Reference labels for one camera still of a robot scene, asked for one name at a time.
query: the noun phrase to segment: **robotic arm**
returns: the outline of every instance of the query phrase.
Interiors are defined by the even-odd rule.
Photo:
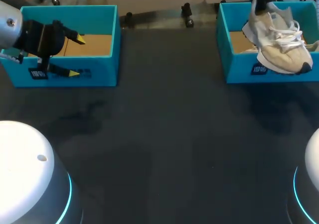
[[[0,57],[22,64],[26,52],[39,57],[37,67],[44,73],[76,76],[79,73],[49,63],[50,57],[62,50],[65,37],[78,44],[85,44],[77,31],[63,26],[60,21],[54,20],[52,24],[24,21],[20,10],[0,1],[0,50],[12,47],[20,50],[18,57],[2,53]]]
[[[22,33],[21,12],[0,1],[0,50],[14,47]]]

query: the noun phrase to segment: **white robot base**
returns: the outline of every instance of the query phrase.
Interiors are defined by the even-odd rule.
[[[0,224],[80,224],[77,188],[35,128],[0,121]]]
[[[319,224],[319,129],[308,142],[305,160],[294,173],[287,201],[291,224]]]

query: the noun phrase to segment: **sneaker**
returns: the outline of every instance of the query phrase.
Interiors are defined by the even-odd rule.
[[[313,44],[305,44],[305,47],[309,52],[319,52],[319,41],[316,41]],[[258,53],[258,48],[256,46],[253,46],[251,49],[248,49],[241,53]]]
[[[272,2],[256,15],[257,0],[252,1],[248,22],[242,31],[258,47],[258,61],[270,70],[283,74],[311,71],[313,60],[302,40],[299,23],[291,9],[280,10]]]

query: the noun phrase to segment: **screw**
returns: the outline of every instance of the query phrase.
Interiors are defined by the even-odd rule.
[[[6,21],[6,23],[7,23],[7,25],[8,26],[14,26],[14,21],[11,19],[11,18],[9,18],[7,21]]]

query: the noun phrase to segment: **sticker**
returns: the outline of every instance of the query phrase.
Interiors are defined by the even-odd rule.
[[[38,68],[29,68],[28,70],[30,72],[32,79],[34,79],[34,80],[47,80],[48,79],[48,75],[45,72],[39,70]]]
[[[252,76],[266,75],[267,71],[268,71],[268,69],[258,62],[253,66],[250,74]]]

